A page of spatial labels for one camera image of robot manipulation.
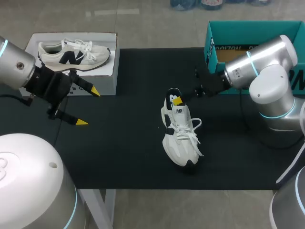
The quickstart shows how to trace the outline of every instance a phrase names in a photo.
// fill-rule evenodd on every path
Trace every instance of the white shoe box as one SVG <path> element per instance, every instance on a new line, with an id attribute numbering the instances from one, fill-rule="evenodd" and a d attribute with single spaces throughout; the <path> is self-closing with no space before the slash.
<path id="1" fill-rule="evenodd" d="M 36 58 L 36 66 L 41 67 L 41 62 L 38 58 L 38 44 L 44 42 L 48 44 L 58 44 L 63 39 L 82 40 L 84 42 L 92 41 L 93 45 L 102 45 L 110 49 L 111 54 L 108 62 L 97 69 L 82 72 L 77 70 L 77 74 L 84 80 L 92 83 L 100 95 L 115 95 L 116 83 L 119 69 L 120 48 L 118 44 L 118 34 L 111 32 L 49 32 L 49 33 L 34 33 L 29 40 L 25 49 Z M 21 88 L 22 96 L 29 96 L 30 93 L 25 88 Z M 81 87 L 72 84 L 70 93 L 72 95 L 91 95 L 84 91 Z"/>

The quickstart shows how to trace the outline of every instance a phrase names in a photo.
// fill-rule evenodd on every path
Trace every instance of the teal shoe box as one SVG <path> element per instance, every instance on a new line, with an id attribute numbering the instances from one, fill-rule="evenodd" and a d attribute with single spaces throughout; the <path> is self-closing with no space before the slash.
<path id="1" fill-rule="evenodd" d="M 224 62 L 220 60 L 232 60 L 280 35 L 286 35 L 291 40 L 298 57 L 298 65 L 289 72 L 293 93 L 305 94 L 305 25 L 302 21 L 210 21 L 204 49 L 210 73 L 224 69 Z M 223 92 L 237 93 L 234 88 Z"/>

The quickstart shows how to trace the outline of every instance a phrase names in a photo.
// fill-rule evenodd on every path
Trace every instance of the table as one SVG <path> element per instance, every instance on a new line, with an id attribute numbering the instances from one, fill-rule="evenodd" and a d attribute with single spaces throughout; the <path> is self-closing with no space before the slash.
<path id="1" fill-rule="evenodd" d="M 204 61 L 203 48 L 121 49 L 117 95 L 69 97 L 62 109 L 87 122 L 71 126 L 47 119 L 47 104 L 35 99 L 31 108 L 0 99 L 0 134 L 29 133 L 47 140 L 59 152 L 99 228 L 111 228 L 116 188 L 141 189 L 277 189 L 276 179 L 302 142 L 284 150 L 300 133 L 266 128 L 248 95 L 242 119 L 239 95 L 218 95 L 188 103 L 198 129 L 201 158 L 196 173 L 181 172 L 167 157 L 162 139 L 161 107 L 171 87 L 195 87 L 194 68 Z M 18 94 L 7 87 L 2 93 Z M 305 162 L 302 157 L 290 176 Z M 98 189 L 106 188 L 105 202 Z"/>

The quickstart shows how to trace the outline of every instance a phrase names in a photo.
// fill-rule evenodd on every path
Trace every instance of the sneaker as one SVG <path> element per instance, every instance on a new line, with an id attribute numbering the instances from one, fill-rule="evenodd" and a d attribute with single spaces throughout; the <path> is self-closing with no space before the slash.
<path id="1" fill-rule="evenodd" d="M 201 126 L 200 118 L 191 118 L 189 108 L 185 104 L 173 105 L 173 100 L 181 96 L 179 89 L 171 88 L 161 109 L 162 120 L 166 127 L 166 134 L 162 141 L 168 157 L 177 165 L 193 166 L 202 156 L 197 145 L 200 142 L 196 137 L 195 130 Z M 193 127 L 192 121 L 199 121 Z"/>
<path id="2" fill-rule="evenodd" d="M 110 49 L 92 42 L 67 39 L 59 44 L 38 44 L 40 61 L 55 72 L 76 69 L 89 71 L 103 66 L 110 56 Z"/>

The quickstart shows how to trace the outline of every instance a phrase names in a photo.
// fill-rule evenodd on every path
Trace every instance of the black cable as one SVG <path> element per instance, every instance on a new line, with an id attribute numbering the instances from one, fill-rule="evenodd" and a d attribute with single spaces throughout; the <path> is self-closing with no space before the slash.
<path id="1" fill-rule="evenodd" d="M 22 98 L 19 98 L 18 96 L 12 95 L 12 94 L 0 94 L 0 98 L 11 98 L 11 99 L 16 99 L 19 102 L 23 103 L 24 105 L 30 106 L 31 104 L 31 99 L 29 100 L 24 100 Z"/>
<path id="2" fill-rule="evenodd" d="M 244 115 L 244 110 L 243 110 L 243 101 L 242 101 L 242 90 L 239 90 L 239 106 L 240 106 L 240 110 L 242 113 L 242 120 L 243 123 L 246 127 L 247 131 L 251 131 L 251 127 L 249 126 L 247 119 Z M 302 134 L 294 143 L 288 145 L 288 146 L 284 146 L 284 147 L 276 147 L 276 146 L 271 146 L 265 142 L 263 142 L 261 139 L 259 139 L 257 136 L 252 135 L 260 144 L 262 144 L 263 146 L 269 148 L 269 149 L 276 149 L 276 150 L 285 150 L 285 149 L 290 149 L 292 147 L 294 147 L 295 145 L 297 145 L 300 141 L 302 141 L 304 139 L 304 135 Z"/>

